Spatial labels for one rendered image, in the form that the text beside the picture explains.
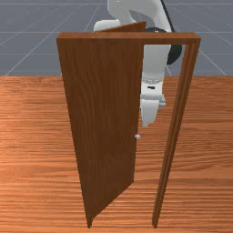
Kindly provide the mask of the brown wooden door leaf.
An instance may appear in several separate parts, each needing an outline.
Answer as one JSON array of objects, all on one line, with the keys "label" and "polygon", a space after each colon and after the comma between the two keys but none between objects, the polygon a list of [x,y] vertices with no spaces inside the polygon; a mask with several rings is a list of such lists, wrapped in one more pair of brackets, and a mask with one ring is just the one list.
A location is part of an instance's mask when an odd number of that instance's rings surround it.
[{"label": "brown wooden door leaf", "polygon": [[62,33],[56,42],[91,226],[134,182],[143,46],[76,33]]}]

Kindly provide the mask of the brown wooden door frame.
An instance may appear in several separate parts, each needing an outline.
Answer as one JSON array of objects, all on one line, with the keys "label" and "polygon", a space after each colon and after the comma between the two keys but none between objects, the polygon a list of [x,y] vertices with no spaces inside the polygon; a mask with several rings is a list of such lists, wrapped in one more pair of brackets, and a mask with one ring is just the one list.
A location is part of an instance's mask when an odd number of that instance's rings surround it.
[{"label": "brown wooden door frame", "polygon": [[166,151],[161,169],[159,185],[157,189],[157,198],[153,209],[152,221],[158,222],[162,201],[165,195],[167,180],[173,161],[177,137],[184,114],[187,95],[192,79],[194,66],[197,60],[198,48],[200,44],[199,36],[193,33],[145,33],[145,32],[95,32],[95,33],[76,33],[78,38],[87,38],[96,40],[113,40],[113,41],[131,41],[140,45],[170,45],[181,44],[185,46],[185,55],[183,58],[182,69],[177,88],[173,115],[167,137]]}]

